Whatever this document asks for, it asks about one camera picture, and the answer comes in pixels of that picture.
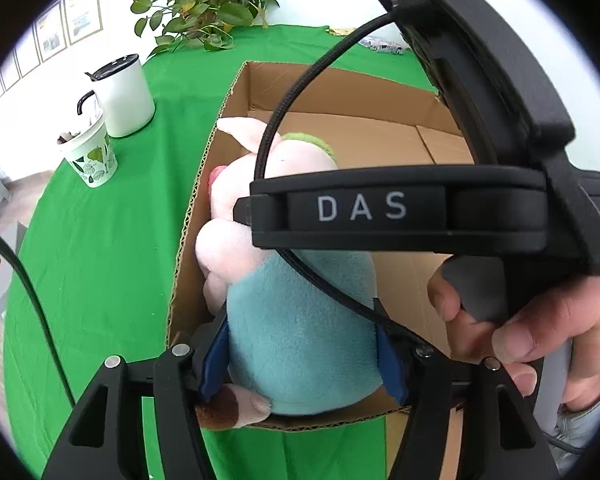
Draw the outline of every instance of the black label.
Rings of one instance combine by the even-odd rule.
[[[290,193],[292,231],[444,230],[443,186],[395,186]]]

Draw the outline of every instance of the box flap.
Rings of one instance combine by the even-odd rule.
[[[273,111],[307,65],[250,62],[251,109]],[[362,117],[422,124],[461,135],[449,110],[433,92],[371,75],[328,68],[295,100],[292,112]]]

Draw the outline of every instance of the green tablecloth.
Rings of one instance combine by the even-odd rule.
[[[135,361],[164,349],[182,221],[208,133],[240,65],[312,63],[338,41],[325,29],[251,27],[236,31],[233,50],[155,57],[144,67],[154,120],[112,141],[119,168],[111,181],[90,189],[66,162],[58,167],[20,257],[76,397],[107,356]],[[335,66],[431,88],[411,52],[391,56],[355,46]],[[19,282],[11,287],[7,309],[4,381],[18,453],[40,475],[70,409]],[[150,472],[163,478],[152,401],[145,399],[143,408]],[[221,480],[386,477],[382,418],[307,433],[206,433],[205,441]]]

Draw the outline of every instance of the black cable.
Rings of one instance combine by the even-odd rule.
[[[64,388],[64,393],[66,395],[71,408],[73,409],[75,406],[74,394],[71,392],[71,388],[69,387],[69,382],[67,381],[66,374],[64,373],[64,368],[62,368],[62,363],[60,362],[60,356],[58,355],[58,350],[56,349],[56,345],[54,344],[54,340],[51,336],[51,330],[49,330],[49,323],[46,321],[46,316],[44,311],[42,310],[42,305],[40,304],[40,300],[38,299],[38,295],[36,294],[36,289],[33,287],[31,280],[29,279],[29,275],[27,271],[22,266],[22,263],[17,257],[16,253],[14,253],[7,242],[5,242],[0,237],[0,256],[3,257],[7,262],[13,267],[13,270],[16,272],[24,289],[27,291],[27,295],[33,304],[33,310],[38,316],[38,320],[40,322],[40,326],[42,327],[42,332],[45,336],[46,345],[51,352],[51,358],[53,359],[54,365],[56,367],[56,371],[58,372],[58,376],[60,377],[60,382],[62,383],[62,387]]]
[[[324,54],[318,61],[316,61],[313,65],[311,65],[304,74],[298,79],[293,86],[286,92],[285,96],[279,102],[276,109],[273,111],[269,123],[262,134],[262,140],[260,141],[260,146],[258,148],[258,155],[256,157],[256,164],[254,170],[254,179],[262,179],[264,178],[265,169],[267,167],[267,159],[269,158],[269,151],[271,149],[271,144],[273,142],[273,138],[276,135],[278,128],[280,127],[280,123],[284,118],[285,114],[288,112],[291,105],[296,100],[296,98],[302,93],[302,91],[307,88],[311,82],[317,78],[323,71],[326,69],[331,63],[333,63],[336,59],[338,59],[342,54],[344,54],[347,50],[349,50],[353,45],[355,45],[358,41],[360,41],[365,36],[368,36],[373,31],[377,30],[380,27],[384,27],[389,23],[393,23],[394,17],[390,12],[383,14],[382,16],[378,16],[375,19],[372,19],[370,22],[365,23],[361,27],[354,30],[348,36],[345,36],[341,41],[339,41],[331,50],[329,50],[326,54]],[[396,323],[394,320],[389,317],[382,316],[377,312],[371,310],[368,306],[360,303],[355,298],[350,297],[348,294],[341,291],[336,286],[331,285],[327,280],[325,280],[320,274],[315,272],[311,267],[305,264],[298,256],[291,250],[288,249],[279,249],[278,254],[285,260],[291,267],[293,267],[298,274],[300,274],[304,279],[310,282],[313,286],[317,287],[319,290],[323,291],[327,296],[337,301],[339,304],[348,308],[352,312],[358,314],[359,316],[368,319],[369,321],[383,326],[385,328],[399,330],[401,334],[409,337],[416,345],[418,346],[430,346],[429,343],[418,336],[415,332],[407,329],[407,327]]]
[[[567,444],[566,442],[558,440],[553,435],[545,433],[544,431],[542,433],[544,433],[544,437],[546,438],[546,441],[551,446],[557,447],[558,449],[566,451],[567,453],[573,453],[574,455],[584,454],[585,448],[583,448],[583,447],[575,447],[575,446],[572,446],[571,444]]]

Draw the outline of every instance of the blue plush body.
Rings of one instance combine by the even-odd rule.
[[[376,274],[368,253],[298,251],[329,282],[370,308]],[[312,415],[376,391],[375,326],[333,301],[277,253],[227,295],[232,380],[271,401],[272,413]]]

